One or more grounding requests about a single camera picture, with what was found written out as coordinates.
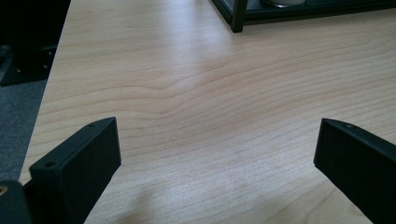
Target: black shelf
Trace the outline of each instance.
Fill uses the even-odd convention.
[[[235,33],[245,21],[292,21],[396,7],[396,0],[307,0],[296,7],[275,7],[262,0],[212,0]]]

